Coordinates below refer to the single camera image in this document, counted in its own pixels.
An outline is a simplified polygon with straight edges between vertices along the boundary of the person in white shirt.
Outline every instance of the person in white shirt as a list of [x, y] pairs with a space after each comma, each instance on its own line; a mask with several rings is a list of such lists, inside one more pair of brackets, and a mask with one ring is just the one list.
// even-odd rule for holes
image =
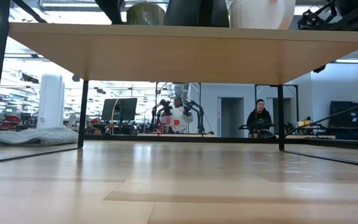
[[183, 134], [187, 132], [189, 123], [193, 121], [193, 115], [190, 111], [183, 108], [183, 102], [180, 97], [176, 97], [173, 102], [172, 115], [167, 119], [170, 134]]

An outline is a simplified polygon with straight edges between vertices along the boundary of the doorway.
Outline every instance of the doorway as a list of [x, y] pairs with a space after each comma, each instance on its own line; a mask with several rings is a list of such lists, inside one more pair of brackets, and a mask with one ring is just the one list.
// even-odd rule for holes
[[239, 130], [239, 126], [244, 124], [244, 98], [218, 98], [218, 100], [221, 105], [218, 108], [221, 110], [220, 137], [243, 138], [244, 132]]
[[[291, 98], [284, 98], [284, 124], [292, 122]], [[273, 98], [273, 124], [274, 133], [278, 134], [278, 99]]]

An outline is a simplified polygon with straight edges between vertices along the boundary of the shelf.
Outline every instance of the shelf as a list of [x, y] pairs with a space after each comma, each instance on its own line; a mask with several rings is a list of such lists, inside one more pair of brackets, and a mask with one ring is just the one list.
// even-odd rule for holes
[[283, 84], [358, 50], [358, 32], [10, 23], [85, 80]]

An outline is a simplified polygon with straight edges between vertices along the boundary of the black monitor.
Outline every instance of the black monitor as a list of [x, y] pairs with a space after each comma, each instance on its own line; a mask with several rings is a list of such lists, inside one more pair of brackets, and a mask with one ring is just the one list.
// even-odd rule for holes
[[[350, 101], [332, 101], [329, 114], [335, 114], [358, 106]], [[358, 128], [358, 109], [341, 113], [329, 119], [329, 127]]]
[[31, 113], [20, 113], [20, 119], [30, 118]]
[[[123, 121], [133, 121], [135, 120], [136, 104], [137, 98], [126, 98], [126, 99], [107, 99], [104, 101], [102, 120], [110, 121], [112, 115], [112, 109], [116, 104], [116, 101], [119, 100], [119, 103], [122, 103], [122, 120]], [[114, 116], [112, 119], [114, 121], [119, 121], [121, 116], [121, 106], [117, 103]]]

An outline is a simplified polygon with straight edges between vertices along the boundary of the white container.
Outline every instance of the white container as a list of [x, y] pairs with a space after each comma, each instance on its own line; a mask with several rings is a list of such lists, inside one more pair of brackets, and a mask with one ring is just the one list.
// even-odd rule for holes
[[234, 0], [230, 27], [243, 29], [288, 29], [296, 0]]
[[57, 74], [42, 75], [37, 129], [63, 126], [64, 101], [63, 77]]

